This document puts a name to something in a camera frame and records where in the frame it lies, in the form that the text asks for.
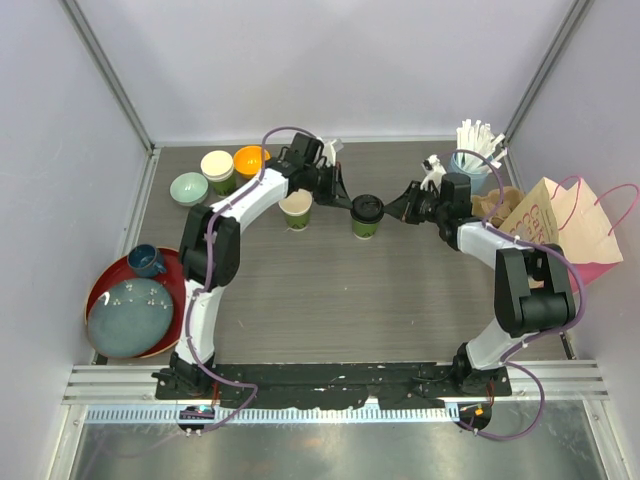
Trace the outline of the black cup lid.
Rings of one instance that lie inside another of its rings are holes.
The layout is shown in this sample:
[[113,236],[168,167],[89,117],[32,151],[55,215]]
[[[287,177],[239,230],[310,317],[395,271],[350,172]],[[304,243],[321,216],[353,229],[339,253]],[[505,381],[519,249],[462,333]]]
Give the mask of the black cup lid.
[[375,195],[362,194],[353,199],[350,214],[363,224],[378,223],[384,216],[384,203]]

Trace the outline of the green paper cup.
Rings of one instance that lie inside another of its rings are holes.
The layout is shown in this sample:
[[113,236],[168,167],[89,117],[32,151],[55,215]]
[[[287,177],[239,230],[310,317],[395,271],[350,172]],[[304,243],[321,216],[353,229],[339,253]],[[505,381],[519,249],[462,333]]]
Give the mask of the green paper cup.
[[353,219],[352,232],[356,238],[361,240],[367,240],[372,238],[376,234],[379,224],[380,222],[365,223],[365,222],[361,222],[359,220]]
[[313,197],[309,191],[297,190],[278,202],[278,206],[284,214],[287,227],[293,231],[303,231],[307,228]]

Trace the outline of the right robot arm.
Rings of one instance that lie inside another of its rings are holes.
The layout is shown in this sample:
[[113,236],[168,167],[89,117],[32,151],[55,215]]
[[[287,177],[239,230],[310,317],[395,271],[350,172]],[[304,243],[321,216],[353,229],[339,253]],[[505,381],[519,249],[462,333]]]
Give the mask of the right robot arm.
[[384,213],[407,224],[430,222],[452,249],[494,271],[494,318],[462,344],[447,380],[465,395],[479,395],[528,340],[559,330],[576,318],[570,269],[557,245],[530,246],[508,239],[472,215],[471,180],[459,173],[423,189],[414,181]]

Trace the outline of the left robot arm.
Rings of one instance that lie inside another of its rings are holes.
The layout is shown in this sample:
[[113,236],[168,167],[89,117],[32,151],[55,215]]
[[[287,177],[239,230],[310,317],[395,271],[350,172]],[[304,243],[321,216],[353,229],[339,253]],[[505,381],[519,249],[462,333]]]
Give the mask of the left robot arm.
[[218,310],[240,266],[241,234],[253,221],[299,190],[311,193],[319,205],[351,208],[337,161],[341,141],[291,130],[291,144],[275,157],[266,157],[265,144],[259,147],[261,166],[243,187],[211,206],[189,210],[179,248],[186,292],[182,331],[169,366],[155,374],[159,399],[210,394]]

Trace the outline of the brown cardboard cup carrier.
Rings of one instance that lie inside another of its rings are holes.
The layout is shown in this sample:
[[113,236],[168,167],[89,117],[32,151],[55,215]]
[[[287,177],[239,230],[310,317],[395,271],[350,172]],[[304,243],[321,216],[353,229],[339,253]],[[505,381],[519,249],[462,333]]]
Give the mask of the brown cardboard cup carrier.
[[500,190],[491,190],[487,195],[472,195],[472,215],[478,218],[486,217],[491,211],[496,209],[489,221],[494,227],[500,227],[511,215],[516,207],[524,199],[525,194],[512,186],[504,188],[504,198],[500,201]]

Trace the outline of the blue straw holder can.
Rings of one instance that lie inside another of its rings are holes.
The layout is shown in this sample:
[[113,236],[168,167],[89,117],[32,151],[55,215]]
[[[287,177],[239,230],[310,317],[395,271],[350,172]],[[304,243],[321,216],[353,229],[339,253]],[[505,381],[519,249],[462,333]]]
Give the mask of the blue straw holder can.
[[450,159],[449,172],[466,175],[470,179],[471,193],[478,194],[490,173],[490,168],[477,154],[455,152]]

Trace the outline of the bundle of white straws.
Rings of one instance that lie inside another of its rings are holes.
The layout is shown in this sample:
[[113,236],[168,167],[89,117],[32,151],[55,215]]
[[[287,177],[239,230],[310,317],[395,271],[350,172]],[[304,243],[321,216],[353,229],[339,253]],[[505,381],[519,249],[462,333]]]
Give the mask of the bundle of white straws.
[[463,120],[456,129],[457,148],[453,164],[467,173],[488,173],[489,167],[482,160],[486,158],[495,169],[499,169],[507,154],[505,139],[504,133],[494,134],[489,123]]

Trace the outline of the orange bowl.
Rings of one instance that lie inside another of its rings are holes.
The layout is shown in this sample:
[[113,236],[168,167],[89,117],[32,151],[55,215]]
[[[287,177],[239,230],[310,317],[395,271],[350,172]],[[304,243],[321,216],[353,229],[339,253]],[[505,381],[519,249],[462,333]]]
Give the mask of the orange bowl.
[[263,166],[262,148],[259,145],[242,147],[233,155],[233,161],[235,171],[243,178],[250,179]]

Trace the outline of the pale green bowl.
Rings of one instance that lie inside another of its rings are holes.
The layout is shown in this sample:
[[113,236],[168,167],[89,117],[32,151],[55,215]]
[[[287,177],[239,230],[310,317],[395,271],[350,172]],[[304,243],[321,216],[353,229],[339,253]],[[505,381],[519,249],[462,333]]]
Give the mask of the pale green bowl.
[[208,191],[208,180],[197,172],[187,172],[179,175],[169,187],[171,198],[177,204],[185,207],[202,203],[207,198]]

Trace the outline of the kraft pink paper bag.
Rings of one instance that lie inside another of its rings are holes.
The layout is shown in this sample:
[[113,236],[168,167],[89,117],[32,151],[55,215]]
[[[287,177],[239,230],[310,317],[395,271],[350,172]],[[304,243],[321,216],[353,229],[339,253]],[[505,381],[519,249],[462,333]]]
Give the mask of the kraft pink paper bag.
[[493,223],[534,244],[556,244],[588,285],[623,261],[602,200],[586,180],[573,175],[557,183],[542,178],[528,193],[507,187]]

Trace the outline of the dark blue ceramic cup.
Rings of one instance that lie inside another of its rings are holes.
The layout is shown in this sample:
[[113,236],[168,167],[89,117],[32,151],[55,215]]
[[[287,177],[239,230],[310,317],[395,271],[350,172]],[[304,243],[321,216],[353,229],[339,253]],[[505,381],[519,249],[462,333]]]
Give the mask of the dark blue ceramic cup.
[[154,278],[167,272],[161,251],[149,244],[134,247],[127,255],[127,264],[141,278]]

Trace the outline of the red round tray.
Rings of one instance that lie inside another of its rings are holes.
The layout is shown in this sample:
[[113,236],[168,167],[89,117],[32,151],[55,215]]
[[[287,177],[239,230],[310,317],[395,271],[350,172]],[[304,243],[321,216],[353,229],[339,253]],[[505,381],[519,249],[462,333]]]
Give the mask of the red round tray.
[[[181,334],[183,315],[185,311],[185,281],[182,275],[182,266],[179,262],[178,252],[170,248],[161,247],[159,249],[164,257],[167,272],[158,275],[152,279],[163,285],[171,294],[174,303],[174,313],[172,323],[164,337],[151,349],[145,353],[131,358],[149,358],[159,355],[177,344]],[[109,266],[102,275],[96,280],[91,292],[89,293],[85,307],[85,325],[90,308],[94,305],[97,298],[107,289],[124,280],[141,278],[134,274],[127,264],[127,259],[122,257]]]

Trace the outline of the blue-grey ceramic plate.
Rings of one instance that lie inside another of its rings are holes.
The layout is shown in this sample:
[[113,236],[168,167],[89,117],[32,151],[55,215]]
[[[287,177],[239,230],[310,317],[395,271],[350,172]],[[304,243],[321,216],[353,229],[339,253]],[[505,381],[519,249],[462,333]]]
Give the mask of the blue-grey ceramic plate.
[[159,282],[124,280],[102,293],[90,308],[88,339],[105,357],[136,357],[164,337],[173,313],[171,294]]

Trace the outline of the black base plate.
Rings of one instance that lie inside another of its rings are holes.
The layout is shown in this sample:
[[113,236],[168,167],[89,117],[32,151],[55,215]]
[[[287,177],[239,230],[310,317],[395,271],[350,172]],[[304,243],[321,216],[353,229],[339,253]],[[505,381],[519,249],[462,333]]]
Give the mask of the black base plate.
[[217,399],[222,407],[237,408],[257,386],[251,408],[359,409],[375,398],[389,410],[442,406],[446,397],[512,394],[505,368],[471,372],[435,362],[218,364],[212,371],[217,380],[195,364],[173,360],[152,375],[157,380],[156,398]]

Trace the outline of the aluminium frame rail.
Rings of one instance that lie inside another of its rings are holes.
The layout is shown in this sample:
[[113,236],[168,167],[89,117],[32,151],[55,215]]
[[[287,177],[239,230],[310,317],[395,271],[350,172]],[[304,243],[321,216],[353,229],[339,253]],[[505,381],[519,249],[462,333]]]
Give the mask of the aluminium frame rail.
[[505,401],[605,400],[597,364],[588,360],[523,362],[481,374],[467,386],[449,366],[424,363],[220,364],[218,380],[196,386],[157,365],[76,366],[67,405],[85,405],[104,423],[237,424],[456,421]]

